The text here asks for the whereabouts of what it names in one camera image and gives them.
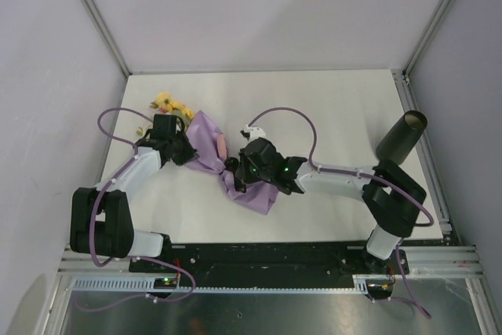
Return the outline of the black gold-lettered ribbon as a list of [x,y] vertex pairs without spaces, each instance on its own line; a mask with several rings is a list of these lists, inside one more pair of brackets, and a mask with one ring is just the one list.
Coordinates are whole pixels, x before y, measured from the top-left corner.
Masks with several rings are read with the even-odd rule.
[[228,157],[224,161],[224,171],[221,173],[222,181],[228,191],[245,193],[246,185],[236,177],[239,167],[239,160],[235,157]]

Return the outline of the purple wrapping paper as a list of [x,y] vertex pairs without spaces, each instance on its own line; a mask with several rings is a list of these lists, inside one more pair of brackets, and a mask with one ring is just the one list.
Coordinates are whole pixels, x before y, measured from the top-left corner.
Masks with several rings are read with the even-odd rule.
[[186,131],[197,158],[184,166],[218,177],[220,187],[233,202],[256,213],[267,215],[278,197],[278,189],[266,182],[247,184],[245,191],[235,188],[234,173],[225,162],[228,155],[227,141],[223,131],[203,111],[198,111]]

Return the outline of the yellow flower bunch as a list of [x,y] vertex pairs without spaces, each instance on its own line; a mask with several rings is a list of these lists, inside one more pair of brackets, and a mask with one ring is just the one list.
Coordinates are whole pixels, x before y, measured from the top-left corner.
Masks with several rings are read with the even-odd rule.
[[185,103],[174,100],[172,95],[167,92],[159,93],[156,98],[150,102],[149,108],[151,108],[154,113],[179,117],[180,120],[177,121],[176,127],[178,129],[183,128],[184,131],[188,129],[188,126],[195,117],[195,113]]

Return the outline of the pink wrapping paper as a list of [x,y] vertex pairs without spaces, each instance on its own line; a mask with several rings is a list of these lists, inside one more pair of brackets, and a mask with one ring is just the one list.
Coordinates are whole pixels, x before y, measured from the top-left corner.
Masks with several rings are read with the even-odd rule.
[[219,158],[225,161],[227,159],[227,145],[225,135],[222,133],[216,137],[216,150]]

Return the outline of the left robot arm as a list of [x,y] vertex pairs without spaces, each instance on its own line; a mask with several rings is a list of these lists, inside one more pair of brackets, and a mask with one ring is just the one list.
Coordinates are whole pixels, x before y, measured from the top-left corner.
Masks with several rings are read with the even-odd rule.
[[70,247],[93,258],[146,257],[163,272],[172,266],[168,237],[133,226],[129,201],[167,162],[182,166],[197,157],[177,115],[155,115],[150,129],[133,143],[129,158],[108,178],[72,197]]

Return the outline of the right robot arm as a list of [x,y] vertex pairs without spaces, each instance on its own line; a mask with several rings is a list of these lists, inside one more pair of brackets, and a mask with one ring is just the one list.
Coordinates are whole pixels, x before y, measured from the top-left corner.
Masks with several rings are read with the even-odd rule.
[[362,265],[382,272],[399,243],[418,227],[426,191],[398,165],[383,160],[374,167],[315,165],[308,158],[284,157],[264,137],[252,137],[238,153],[235,179],[239,189],[260,183],[285,195],[329,194],[366,204],[376,226],[362,253]]

